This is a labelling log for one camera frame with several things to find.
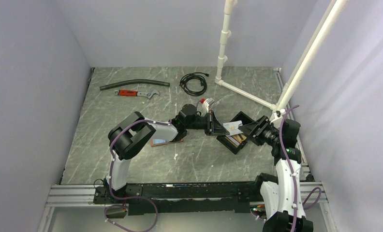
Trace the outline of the silver VIP credit card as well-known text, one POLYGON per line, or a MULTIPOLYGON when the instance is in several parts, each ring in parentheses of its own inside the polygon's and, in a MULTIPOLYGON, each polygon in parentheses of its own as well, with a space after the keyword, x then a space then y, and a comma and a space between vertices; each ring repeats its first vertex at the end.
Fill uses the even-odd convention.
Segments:
POLYGON ((242 125, 241 120, 223 123, 223 127, 228 131, 228 136, 242 134, 243 132, 239 129, 242 125))

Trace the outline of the black card box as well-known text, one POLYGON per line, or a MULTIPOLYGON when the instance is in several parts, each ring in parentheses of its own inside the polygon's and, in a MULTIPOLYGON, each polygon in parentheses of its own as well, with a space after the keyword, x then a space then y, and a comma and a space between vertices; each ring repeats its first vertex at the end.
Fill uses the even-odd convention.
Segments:
MULTIPOLYGON (((240 111, 232 119, 232 121, 241 120, 243 125, 254 122, 248 115, 240 111)), ((216 138, 223 146, 236 155, 247 143, 248 138, 242 133, 233 136, 217 136, 216 138)))

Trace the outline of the brown leather card holder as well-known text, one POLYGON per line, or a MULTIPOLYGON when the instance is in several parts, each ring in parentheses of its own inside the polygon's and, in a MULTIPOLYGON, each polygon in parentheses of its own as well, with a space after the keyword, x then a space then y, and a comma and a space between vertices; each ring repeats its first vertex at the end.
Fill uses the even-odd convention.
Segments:
POLYGON ((152 147, 155 147, 155 146, 161 146, 161 145, 169 145, 169 144, 181 143, 183 141, 184 141, 183 139, 181 139, 179 141, 176 141, 176 142, 170 142, 170 141, 166 141, 166 140, 163 140, 163 139, 152 139, 152 140, 150 140, 150 143, 151 143, 152 147))

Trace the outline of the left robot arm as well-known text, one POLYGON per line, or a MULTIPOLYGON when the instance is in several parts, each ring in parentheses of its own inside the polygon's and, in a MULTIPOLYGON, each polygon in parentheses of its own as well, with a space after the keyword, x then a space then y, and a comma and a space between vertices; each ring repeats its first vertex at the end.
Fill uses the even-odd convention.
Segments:
POLYGON ((131 160, 150 140, 178 142, 187 135, 188 130, 202 130, 207 136, 229 135, 213 111, 202 114, 192 104, 184 105, 167 122, 149 119, 135 111, 114 127, 107 136, 111 152, 110 169, 105 177, 107 198, 113 203, 119 203, 125 198, 131 160))

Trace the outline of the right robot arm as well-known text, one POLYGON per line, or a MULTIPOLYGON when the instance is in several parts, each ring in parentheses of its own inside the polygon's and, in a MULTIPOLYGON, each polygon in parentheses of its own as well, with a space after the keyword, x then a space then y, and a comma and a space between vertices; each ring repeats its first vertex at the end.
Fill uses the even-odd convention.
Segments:
POLYGON ((311 232, 313 222, 306 217, 301 200, 301 152, 295 147, 301 125, 285 119, 277 129, 266 116, 239 127, 256 145, 272 147, 276 176, 260 174, 253 195, 264 201, 265 232, 311 232))

